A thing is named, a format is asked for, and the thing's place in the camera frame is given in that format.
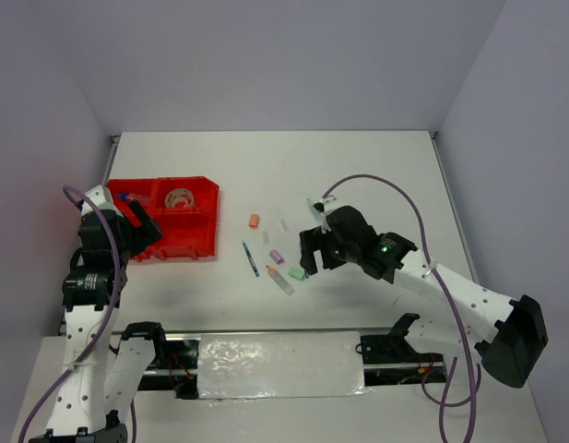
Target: plastic sheet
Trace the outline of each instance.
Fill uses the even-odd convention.
[[[363,394],[358,332],[203,335],[201,399],[345,397]]]

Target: red box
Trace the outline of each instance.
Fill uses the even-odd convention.
[[[219,185],[206,177],[167,177],[114,179],[108,181],[114,205],[134,225],[138,220],[122,195],[132,195],[157,222],[163,238],[134,257],[142,261],[155,256],[160,260],[173,257],[214,257],[217,250]],[[191,208],[167,208],[165,198],[173,189],[186,188],[194,195]]]

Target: purple eraser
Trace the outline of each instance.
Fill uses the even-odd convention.
[[[279,254],[276,249],[269,251],[269,256],[276,262],[277,265],[284,263],[284,257]]]

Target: orange block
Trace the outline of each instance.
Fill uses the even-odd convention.
[[[257,229],[257,226],[259,226],[259,215],[251,214],[251,217],[249,217],[249,227],[251,229]]]

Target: wall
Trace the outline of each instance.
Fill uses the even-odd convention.
[[[0,0],[0,442],[61,314],[78,224],[61,187],[96,185],[107,145],[30,5]]]
[[[437,129],[504,4],[30,2],[111,133]]]
[[[542,303],[551,342],[530,380],[569,441],[569,0],[508,0],[440,131],[481,280]]]

